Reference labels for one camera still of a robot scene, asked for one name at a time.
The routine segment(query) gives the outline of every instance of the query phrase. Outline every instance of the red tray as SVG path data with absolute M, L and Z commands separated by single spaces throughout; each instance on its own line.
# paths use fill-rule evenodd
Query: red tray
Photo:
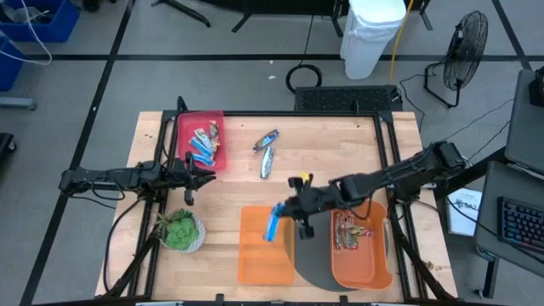
M 203 169 L 220 171 L 227 167 L 226 141 L 224 137 L 224 121 L 222 110 L 197 111 L 187 114 L 181 114 L 178 117 L 178 155 L 184 158 L 186 151 L 198 153 L 198 150 L 189 144 L 189 141 L 195 136 L 197 128 L 204 128 L 208 135 L 210 134 L 210 120 L 215 120 L 219 125 L 219 143 L 218 151 L 215 153 L 215 165 L 208 167 L 201 162 L 195 161 L 198 167 Z

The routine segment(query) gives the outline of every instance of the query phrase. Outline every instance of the yellow cable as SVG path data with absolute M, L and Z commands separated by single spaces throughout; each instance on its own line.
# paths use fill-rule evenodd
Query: yellow cable
M 397 47 L 399 46 L 400 36 L 402 36 L 402 30 L 405 28 L 406 20 L 408 19 L 408 14 L 411 11 L 411 5 L 414 4 L 414 0 L 410 0 L 410 4 L 408 4 L 408 9 L 406 10 L 405 18 L 402 20 L 402 25 L 400 26 L 399 35 L 397 35 L 397 39 L 394 41 L 394 49 L 393 49 L 393 57 L 391 58 L 391 71 L 389 72 L 389 84 L 393 82 L 393 72 L 394 72 L 394 57 L 397 55 Z

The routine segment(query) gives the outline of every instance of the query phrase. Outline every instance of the white container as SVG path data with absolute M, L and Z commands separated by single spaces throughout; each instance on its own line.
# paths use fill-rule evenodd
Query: white container
M 406 15 L 403 0 L 350 0 L 340 57 L 352 80 L 369 77 Z

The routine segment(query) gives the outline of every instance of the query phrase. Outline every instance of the succulent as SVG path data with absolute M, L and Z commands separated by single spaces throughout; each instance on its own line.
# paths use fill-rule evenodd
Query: succulent
M 186 250 L 198 237 L 193 214 L 183 209 L 168 216 L 159 215 L 162 241 L 172 249 Z

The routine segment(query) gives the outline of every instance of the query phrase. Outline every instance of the floor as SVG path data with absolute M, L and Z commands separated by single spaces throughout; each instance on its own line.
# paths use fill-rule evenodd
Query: floor
M 23 65 L 14 89 L 3 93 L 30 97 L 38 104 L 34 112 L 0 110 L 0 131 L 13 133 L 19 143 L 0 179 L 4 246 L 0 249 L 0 296 L 6 305 L 19 304 L 23 296 L 59 198 L 60 173 L 70 165 L 93 169 L 124 165 L 140 111 L 172 109 L 178 95 L 183 95 L 190 109 L 292 109 L 294 97 L 284 75 L 301 59 L 309 16 L 254 15 L 234 34 L 230 28 L 240 13 L 184 1 L 211 21 L 212 27 L 206 28 L 166 5 L 152 8 L 151 1 L 137 0 L 132 7 L 129 1 L 103 1 L 99 12 L 81 12 L 67 43 L 47 44 L 54 54 L 53 64 Z M 434 0 L 427 10 L 432 31 L 418 14 L 408 19 L 394 83 L 422 73 L 444 55 L 455 24 L 476 9 L 489 20 L 489 37 L 484 61 L 463 89 L 460 106 L 447 110 L 423 91 L 419 76 L 403 82 L 411 101 L 426 112 L 421 131 L 424 144 L 448 136 L 508 101 L 519 70 L 544 65 L 541 0 Z M 345 17 L 340 19 L 342 27 L 344 23 Z M 505 29 L 510 28 L 513 32 L 508 34 Z M 308 54 L 322 60 L 307 62 L 320 67 L 323 86 L 387 83 L 387 57 L 378 62 L 371 77 L 349 80 L 337 57 L 340 44 L 332 23 L 315 17 Z M 44 59 L 35 43 L 18 46 L 32 58 Z M 384 53 L 392 50 L 390 43 Z M 440 79 L 433 78 L 431 86 L 453 99 L 454 93 L 446 91 Z M 315 77 L 300 72 L 293 76 L 293 84 L 312 86 Z M 511 106 L 506 104 L 451 140 L 464 156 L 472 156 L 505 124 Z M 405 111 L 414 109 L 405 103 Z M 416 113 L 421 121 L 422 114 Z M 505 141 L 506 133 L 500 134 L 472 161 Z M 472 187 L 481 189 L 482 181 Z M 93 296 L 112 218 L 109 209 L 68 201 L 33 303 Z M 446 234 L 446 242 L 459 296 L 477 301 L 472 290 L 483 286 L 486 262 L 475 255 L 469 239 Z M 499 274 L 495 298 L 481 302 L 527 305 L 540 300 L 542 278 L 510 263 L 504 263 Z

